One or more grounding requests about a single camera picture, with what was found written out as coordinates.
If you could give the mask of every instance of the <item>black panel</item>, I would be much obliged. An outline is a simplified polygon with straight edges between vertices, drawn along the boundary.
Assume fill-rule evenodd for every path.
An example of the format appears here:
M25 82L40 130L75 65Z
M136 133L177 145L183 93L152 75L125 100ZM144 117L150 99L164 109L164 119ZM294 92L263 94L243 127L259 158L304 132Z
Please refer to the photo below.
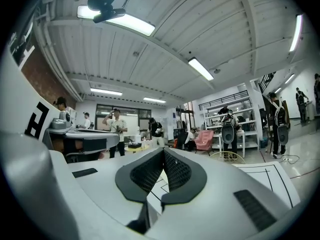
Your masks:
M157 155L134 168L130 173L131 180L143 189L147 194L150 193L163 170L162 148Z
M194 199L205 187L207 174L200 164L164 148L164 171L170 192L161 198L161 205L184 204Z
M158 148L121 167L115 174L115 183L126 199L145 203L162 170L168 177L170 189L162 196L162 207L190 202L207 182L207 174L198 163L169 148Z
M248 190L241 190L233 194L257 230L262 231L277 221Z
M79 177L87 176L90 174L95 174L97 172L98 171L95 168L90 168L90 169L85 169L85 170L74 171L72 174L75 178L79 178Z
M163 170L163 149L121 167L115 174L115 184L127 200L145 203L148 193Z

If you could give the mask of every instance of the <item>black vent slot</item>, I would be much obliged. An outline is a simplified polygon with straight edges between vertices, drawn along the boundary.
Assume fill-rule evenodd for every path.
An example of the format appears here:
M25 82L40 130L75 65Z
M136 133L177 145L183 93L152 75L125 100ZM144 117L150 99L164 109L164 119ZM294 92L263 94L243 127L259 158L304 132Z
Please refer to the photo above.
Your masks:
M233 194L257 230L265 230L277 221L248 190L241 190Z
M150 193L162 172L162 156L155 155L130 173L131 180L146 193Z
M174 191L191 178L191 168L186 163L164 151L164 172L168 178L169 190Z

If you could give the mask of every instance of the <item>white corrugated ceiling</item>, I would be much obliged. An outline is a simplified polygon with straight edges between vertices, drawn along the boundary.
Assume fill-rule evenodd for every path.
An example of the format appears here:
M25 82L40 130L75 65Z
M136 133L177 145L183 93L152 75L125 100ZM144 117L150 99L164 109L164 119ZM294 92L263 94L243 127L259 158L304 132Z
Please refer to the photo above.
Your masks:
M123 2L116 0L114 7ZM74 88L91 98L95 87L123 92L117 99L124 102L150 97L168 107L180 105L289 67L303 60L313 43L304 21L303 40L289 53L301 13L291 0L129 0L127 13L155 26L150 37L77 18L78 6L86 3L54 0L47 5L50 21L38 20L35 32L43 47L53 47ZM188 65L192 57L214 80Z

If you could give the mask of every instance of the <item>bag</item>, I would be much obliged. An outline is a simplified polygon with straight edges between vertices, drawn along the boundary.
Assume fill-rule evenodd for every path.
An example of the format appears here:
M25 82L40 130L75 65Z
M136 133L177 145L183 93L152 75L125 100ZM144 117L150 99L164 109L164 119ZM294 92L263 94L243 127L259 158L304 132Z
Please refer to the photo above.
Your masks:
M223 119L221 121L221 125L234 127L236 125L236 120L232 115L227 114L223 117Z
M302 104L302 103L305 103L305 99L304 99L304 96L302 95L302 92L298 92L298 102L299 104Z
M272 105L276 108L275 114L274 114L274 122L276 126L283 126L287 124L287 112L285 108L282 106L282 101L279 100L279 106L272 102Z

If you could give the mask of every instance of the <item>person wearing cap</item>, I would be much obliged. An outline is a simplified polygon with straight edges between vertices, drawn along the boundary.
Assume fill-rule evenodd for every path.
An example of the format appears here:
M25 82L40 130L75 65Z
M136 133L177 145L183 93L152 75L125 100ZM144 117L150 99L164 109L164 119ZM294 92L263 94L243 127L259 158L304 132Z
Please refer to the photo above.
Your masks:
M89 113L88 112L83 112L84 113L84 124L78 125L78 128L84 128L84 129L89 129L91 121L89 119Z
M194 128L191 128L188 131L188 136L186 137L186 140L185 140L185 143L184 143L184 147L189 152L192 151L196 147L195 133L196 133L196 130Z
M124 132L128 131L127 122L123 119L120 119L120 110L115 108L110 112L110 115L106 116L103 121L103 124L110 127L111 133L116 133L119 135L120 140L117 144L120 156L125 155L125 137ZM110 148L110 158L114 158L116 153L116 146Z
M152 145L154 148L158 143L161 148L165 147L165 142L161 135L162 130L161 123L157 122L154 118L149 119L149 131L151 131Z

